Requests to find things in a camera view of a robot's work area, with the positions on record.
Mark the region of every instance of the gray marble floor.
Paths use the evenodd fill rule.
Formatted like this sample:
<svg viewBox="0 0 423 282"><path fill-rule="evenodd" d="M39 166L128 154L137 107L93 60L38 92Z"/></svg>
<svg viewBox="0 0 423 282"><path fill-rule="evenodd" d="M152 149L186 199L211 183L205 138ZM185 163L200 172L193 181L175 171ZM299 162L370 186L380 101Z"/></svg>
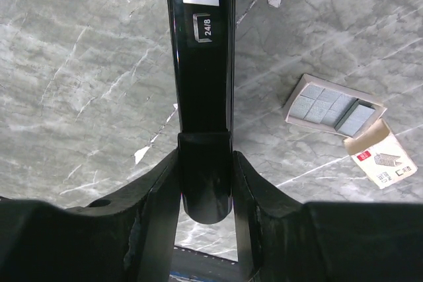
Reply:
<svg viewBox="0 0 423 282"><path fill-rule="evenodd" d="M422 201L422 23L423 0L237 0L236 149L299 201ZM0 195L84 205L175 148L168 28L166 0L0 0ZM421 169L379 190L341 137L284 123L304 73L380 96ZM236 259L233 215L181 213L176 243Z"/></svg>

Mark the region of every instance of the small box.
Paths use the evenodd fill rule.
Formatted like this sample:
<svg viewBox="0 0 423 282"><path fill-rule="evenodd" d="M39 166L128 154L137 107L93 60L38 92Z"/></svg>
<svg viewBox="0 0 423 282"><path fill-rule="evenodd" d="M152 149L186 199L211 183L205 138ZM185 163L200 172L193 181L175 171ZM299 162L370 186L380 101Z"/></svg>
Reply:
<svg viewBox="0 0 423 282"><path fill-rule="evenodd" d="M354 162L379 186L386 188L417 171L385 120L377 120L359 138L344 140Z"/></svg>
<svg viewBox="0 0 423 282"><path fill-rule="evenodd" d="M354 105L356 113L350 114L348 110ZM362 135L385 111L373 95L308 74L302 76L283 109L287 123L353 138Z"/></svg>

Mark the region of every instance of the cardboard box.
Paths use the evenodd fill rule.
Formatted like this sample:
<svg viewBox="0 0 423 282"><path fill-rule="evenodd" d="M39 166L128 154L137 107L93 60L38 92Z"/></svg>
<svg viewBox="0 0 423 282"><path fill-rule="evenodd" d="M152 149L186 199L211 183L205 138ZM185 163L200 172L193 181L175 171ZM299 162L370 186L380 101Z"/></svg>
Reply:
<svg viewBox="0 0 423 282"><path fill-rule="evenodd" d="M314 85L321 88L334 90L341 94L345 94L345 95L357 98L358 100L361 100L362 102L371 104L372 108L375 110L374 113L370 116L367 122L363 126L361 126L361 128L353 135L353 138L357 138L361 136L386 111L386 108L382 105L382 102L376 96L367 94L365 92L360 92L358 90L354 90L348 87L343 87L341 85L328 82L323 79L319 79L312 75L304 74L284 106L283 113L284 113L285 121L287 123L292 123L294 125L302 125L303 127L308 127L311 129L316 129L320 131L335 133L337 135L343 135L344 137L349 137L348 135L345 135L335 130L335 127L331 127L330 125L325 125L323 123L313 123L313 122L302 120L290 115L293 103L297 100L297 98L301 98L300 97L301 93L305 91L305 89L309 85Z"/></svg>
<svg viewBox="0 0 423 282"><path fill-rule="evenodd" d="M377 120L358 139L345 139L344 145L354 162L381 189L417 171L383 119Z"/></svg>

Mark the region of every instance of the red logo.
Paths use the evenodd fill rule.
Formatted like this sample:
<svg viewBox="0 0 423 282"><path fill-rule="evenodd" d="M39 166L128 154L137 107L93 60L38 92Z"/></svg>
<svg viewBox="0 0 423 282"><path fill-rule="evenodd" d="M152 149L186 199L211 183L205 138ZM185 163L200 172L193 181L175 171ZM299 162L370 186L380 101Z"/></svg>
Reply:
<svg viewBox="0 0 423 282"><path fill-rule="evenodd" d="M357 159L360 161L364 161L365 159L371 157L371 154L369 151L364 151L362 154L357 156Z"/></svg>

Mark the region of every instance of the floor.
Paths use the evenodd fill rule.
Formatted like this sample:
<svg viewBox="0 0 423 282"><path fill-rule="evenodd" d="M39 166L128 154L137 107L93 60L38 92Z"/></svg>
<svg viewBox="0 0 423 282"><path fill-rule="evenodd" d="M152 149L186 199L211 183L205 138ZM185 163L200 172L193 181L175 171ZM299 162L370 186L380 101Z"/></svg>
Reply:
<svg viewBox="0 0 423 282"><path fill-rule="evenodd" d="M235 148L299 201L422 201L422 59L423 0L237 0ZM176 147L166 0L0 0L0 70L2 196L85 205ZM379 96L421 169L379 190L341 137L286 124L304 73ZM234 260L233 215L181 213L176 243Z"/></svg>

